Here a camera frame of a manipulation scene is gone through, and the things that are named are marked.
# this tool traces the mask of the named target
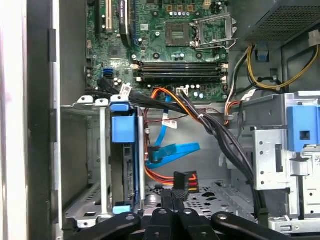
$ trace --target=cable label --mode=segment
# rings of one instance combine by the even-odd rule
[[[250,98],[255,94],[255,92],[256,92],[256,89],[250,90],[247,94],[245,94],[243,96],[243,98],[241,98],[241,102],[242,101],[249,101]]]
[[[132,89],[131,86],[128,86],[127,84],[122,84],[122,87],[121,87],[121,90],[120,90],[120,94],[129,97],[131,89]]]
[[[171,129],[177,129],[178,128],[178,123],[177,121],[174,120],[168,120],[168,113],[163,113],[162,117],[162,125],[166,126]]]

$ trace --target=power supply vent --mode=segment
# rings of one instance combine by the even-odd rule
[[[319,20],[320,6],[280,6],[246,40],[286,42]]]

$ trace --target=sata port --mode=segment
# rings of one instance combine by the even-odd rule
[[[113,68],[104,68],[103,69],[103,76],[107,79],[113,78],[115,71]]]

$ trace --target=motherboard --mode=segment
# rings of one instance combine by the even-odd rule
[[[234,20],[223,0],[88,0],[87,85],[105,77],[146,96],[155,87],[193,102],[227,97]]]

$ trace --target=green circuit board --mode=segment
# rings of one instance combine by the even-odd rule
[[[95,88],[104,69],[113,69],[113,84],[119,89],[123,83],[130,83],[132,89],[150,96],[154,87],[166,87],[175,91],[188,88],[193,102],[224,102],[226,99],[226,79],[209,82],[141,83],[135,71],[137,62],[142,63],[228,63],[228,53],[224,48],[197,51],[190,47],[194,38],[192,23],[196,19],[227,12],[227,1],[211,1],[209,9],[204,9],[204,0],[131,0],[130,33],[131,46],[126,46],[120,34],[119,2],[112,0],[112,29],[104,29],[104,23],[97,25],[99,17],[108,15],[106,5],[111,0],[96,0],[97,5],[87,8],[87,85]],[[204,37],[225,38],[225,22],[204,26]]]

